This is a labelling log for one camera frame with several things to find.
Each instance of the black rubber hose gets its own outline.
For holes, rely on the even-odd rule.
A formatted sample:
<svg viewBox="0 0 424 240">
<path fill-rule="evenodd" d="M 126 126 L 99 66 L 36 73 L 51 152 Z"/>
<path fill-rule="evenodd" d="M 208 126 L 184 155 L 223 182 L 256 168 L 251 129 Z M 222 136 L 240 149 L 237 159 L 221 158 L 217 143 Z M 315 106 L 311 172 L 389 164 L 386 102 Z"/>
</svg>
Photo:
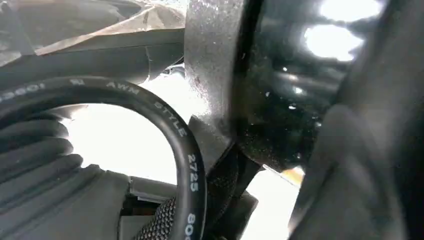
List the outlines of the black rubber hose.
<svg viewBox="0 0 424 240">
<path fill-rule="evenodd" d="M 232 150 L 226 157 L 212 168 L 206 177 L 207 208 L 203 239 L 208 239 L 215 224 L 227 210 L 236 189 L 239 176 L 237 151 Z M 162 203 L 153 219 L 144 225 L 132 238 L 133 240 L 167 240 L 174 223 L 176 198 Z"/>
<path fill-rule="evenodd" d="M 182 118 L 153 93 L 125 81 L 101 77 L 60 77 L 36 81 L 0 92 L 0 127 L 19 124 L 45 110 L 89 103 L 133 110 L 162 131 L 172 148 L 177 168 L 178 192 L 170 239 L 200 240 L 205 224 L 207 192 L 202 156 Z"/>
</svg>

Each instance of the plastic sheet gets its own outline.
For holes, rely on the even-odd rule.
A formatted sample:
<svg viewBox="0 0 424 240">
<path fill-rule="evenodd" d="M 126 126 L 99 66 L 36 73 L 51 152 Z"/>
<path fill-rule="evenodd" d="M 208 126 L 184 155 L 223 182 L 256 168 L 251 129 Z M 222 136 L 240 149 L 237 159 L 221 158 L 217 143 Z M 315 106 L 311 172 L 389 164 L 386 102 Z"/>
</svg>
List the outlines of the plastic sheet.
<svg viewBox="0 0 424 240">
<path fill-rule="evenodd" d="M 96 36 L 184 28 L 187 0 L 14 0 L 0 7 L 3 66 Z"/>
</svg>

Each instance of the bright light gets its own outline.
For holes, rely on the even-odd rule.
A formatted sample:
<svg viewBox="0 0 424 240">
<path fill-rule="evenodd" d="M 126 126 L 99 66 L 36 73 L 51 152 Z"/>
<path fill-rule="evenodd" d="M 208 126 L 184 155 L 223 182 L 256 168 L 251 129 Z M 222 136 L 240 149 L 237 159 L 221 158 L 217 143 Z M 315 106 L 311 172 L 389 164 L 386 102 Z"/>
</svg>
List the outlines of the bright light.
<svg viewBox="0 0 424 240">
<path fill-rule="evenodd" d="M 381 13 L 382 4 L 375 0 L 324 0 L 319 13 L 334 21 L 355 22 Z"/>
<path fill-rule="evenodd" d="M 293 87 L 294 93 L 295 94 L 302 94 L 304 91 L 302 90 L 302 88 L 299 87 Z"/>
<path fill-rule="evenodd" d="M 310 27 L 306 30 L 304 37 L 306 46 L 314 55 L 346 62 L 354 59 L 350 51 L 364 42 L 346 28 L 335 25 Z"/>
</svg>

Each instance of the curved hose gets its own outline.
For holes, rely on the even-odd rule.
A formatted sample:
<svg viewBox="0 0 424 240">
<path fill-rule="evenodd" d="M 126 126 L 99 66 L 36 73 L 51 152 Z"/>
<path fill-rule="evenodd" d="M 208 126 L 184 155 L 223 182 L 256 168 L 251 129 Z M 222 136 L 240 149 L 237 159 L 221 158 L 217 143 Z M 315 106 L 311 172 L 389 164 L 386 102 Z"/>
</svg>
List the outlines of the curved hose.
<svg viewBox="0 0 424 240">
<path fill-rule="evenodd" d="M 181 117 L 162 99 L 137 85 L 100 77 L 61 77 L 0 92 L 0 143 L 6 143 L 1 149 L 7 151 L 0 156 L 3 166 L 37 163 L 34 159 L 49 159 L 48 155 L 69 155 L 72 146 L 67 140 L 43 138 L 62 132 L 57 122 L 22 121 L 45 110 L 87 103 L 133 110 L 162 131 L 171 145 L 177 168 L 178 195 L 170 238 L 200 240 L 205 223 L 206 177 L 199 147 Z M 12 177 L 13 172 L 8 174 L 1 176 L 3 181 Z"/>
<path fill-rule="evenodd" d="M 230 152 L 229 159 L 223 159 L 208 174 L 207 210 L 205 237 L 213 230 L 215 223 L 227 210 L 234 195 L 239 173 L 236 152 Z M 133 237 L 133 240 L 166 240 L 173 226 L 176 210 L 176 198 L 162 203 L 156 210 L 153 219 L 144 225 Z"/>
</svg>

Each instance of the black glossy surface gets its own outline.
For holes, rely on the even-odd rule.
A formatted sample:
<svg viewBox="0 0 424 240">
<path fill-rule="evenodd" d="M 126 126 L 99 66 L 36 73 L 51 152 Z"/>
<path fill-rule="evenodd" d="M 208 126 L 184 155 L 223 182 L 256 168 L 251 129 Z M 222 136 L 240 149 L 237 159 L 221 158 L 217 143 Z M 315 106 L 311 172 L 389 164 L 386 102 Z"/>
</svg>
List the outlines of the black glossy surface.
<svg viewBox="0 0 424 240">
<path fill-rule="evenodd" d="M 322 116 L 386 0 L 265 0 L 238 83 L 244 153 L 280 171 L 305 165 Z"/>
</svg>

